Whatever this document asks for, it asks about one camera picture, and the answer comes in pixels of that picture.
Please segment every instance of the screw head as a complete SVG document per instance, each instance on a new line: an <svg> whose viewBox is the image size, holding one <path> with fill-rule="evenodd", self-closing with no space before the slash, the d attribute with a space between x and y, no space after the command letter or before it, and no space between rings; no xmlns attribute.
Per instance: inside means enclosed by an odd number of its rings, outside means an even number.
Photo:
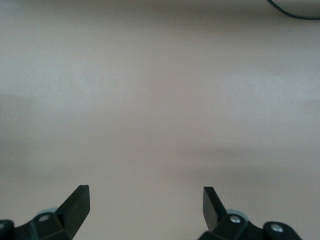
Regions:
<svg viewBox="0 0 320 240"><path fill-rule="evenodd" d="M232 216L230 217L230 220L231 220L231 222L233 222L233 223L235 223L235 224L241 223L240 218L239 218L238 216L235 216L235 215L232 215Z"/></svg>
<svg viewBox="0 0 320 240"><path fill-rule="evenodd" d="M47 221L48 219L49 219L48 215L43 215L39 218L39 222L44 222L44 221Z"/></svg>
<svg viewBox="0 0 320 240"><path fill-rule="evenodd" d="M271 225L271 229L278 233L283 233L284 231L284 229L279 224L276 224L276 223Z"/></svg>

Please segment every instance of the wire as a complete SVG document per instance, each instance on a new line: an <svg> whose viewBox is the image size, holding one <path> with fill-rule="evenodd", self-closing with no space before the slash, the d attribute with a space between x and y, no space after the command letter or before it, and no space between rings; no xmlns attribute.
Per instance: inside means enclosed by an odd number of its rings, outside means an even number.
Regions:
<svg viewBox="0 0 320 240"><path fill-rule="evenodd" d="M315 16L315 17L309 17L309 16L299 16L299 15L295 15L295 14L291 14L285 10L283 10L281 7L279 7L277 4L275 4L274 1L272 0L266 0L268 3L270 3L273 7L275 7L276 9L278 9L281 13L294 18L294 19L302 19L302 20L320 20L320 16Z"/></svg>

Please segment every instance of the table surface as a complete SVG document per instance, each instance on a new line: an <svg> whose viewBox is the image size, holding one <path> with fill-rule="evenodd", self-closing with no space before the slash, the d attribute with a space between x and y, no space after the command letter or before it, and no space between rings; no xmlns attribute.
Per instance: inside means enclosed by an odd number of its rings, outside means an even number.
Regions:
<svg viewBox="0 0 320 240"><path fill-rule="evenodd" d="M75 240L196 240L213 186L319 238L320 21L216 2L0 2L1 219L89 185Z"/></svg>

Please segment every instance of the silver screw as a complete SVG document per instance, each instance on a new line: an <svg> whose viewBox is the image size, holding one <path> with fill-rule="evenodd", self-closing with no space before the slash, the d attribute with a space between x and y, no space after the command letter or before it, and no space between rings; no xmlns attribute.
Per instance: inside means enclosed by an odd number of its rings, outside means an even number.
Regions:
<svg viewBox="0 0 320 240"><path fill-rule="evenodd" d="M49 219L48 215L43 215L39 218L39 222L44 222L44 221L47 221L48 219Z"/></svg>
<svg viewBox="0 0 320 240"><path fill-rule="evenodd" d="M231 220L231 222L233 222L233 223L235 223L235 224L241 223L240 218L239 218L238 216L235 216L235 215L232 215L232 216L230 217L230 220Z"/></svg>
<svg viewBox="0 0 320 240"><path fill-rule="evenodd" d="M278 233L282 233L284 231L284 229L279 225L279 224L272 224L271 228L273 231L278 232Z"/></svg>

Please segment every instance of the screw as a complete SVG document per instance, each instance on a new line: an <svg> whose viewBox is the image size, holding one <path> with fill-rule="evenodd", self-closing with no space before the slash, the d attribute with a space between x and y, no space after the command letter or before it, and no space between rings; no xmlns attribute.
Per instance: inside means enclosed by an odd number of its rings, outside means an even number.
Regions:
<svg viewBox="0 0 320 240"><path fill-rule="evenodd" d="M43 215L39 218L39 222L44 222L44 221L47 221L48 219L49 219L48 215Z"/></svg>
<svg viewBox="0 0 320 240"><path fill-rule="evenodd" d="M284 229L279 225L279 224L272 224L271 228L273 231L278 232L278 233L282 233L284 231Z"/></svg>
<svg viewBox="0 0 320 240"><path fill-rule="evenodd" d="M235 216L235 215L232 215L232 216L230 217L230 220L231 220L231 222L233 222L233 223L235 223L235 224L241 223L240 218L239 218L238 216Z"/></svg>

